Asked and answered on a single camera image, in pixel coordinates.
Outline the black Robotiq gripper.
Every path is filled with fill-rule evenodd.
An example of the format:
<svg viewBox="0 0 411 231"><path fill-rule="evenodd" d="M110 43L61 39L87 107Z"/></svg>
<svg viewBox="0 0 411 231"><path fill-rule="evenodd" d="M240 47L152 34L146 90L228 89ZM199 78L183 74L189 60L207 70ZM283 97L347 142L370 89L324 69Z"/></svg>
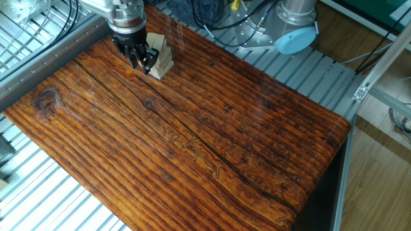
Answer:
<svg viewBox="0 0 411 231"><path fill-rule="evenodd" d="M155 65L160 52L157 49L145 47L147 33L143 28L135 33L122 34L115 33L112 37L112 42L118 51L127 58L130 65L135 69L139 65L136 51L142 54L140 63L145 74L148 74L151 68Z"/></svg>

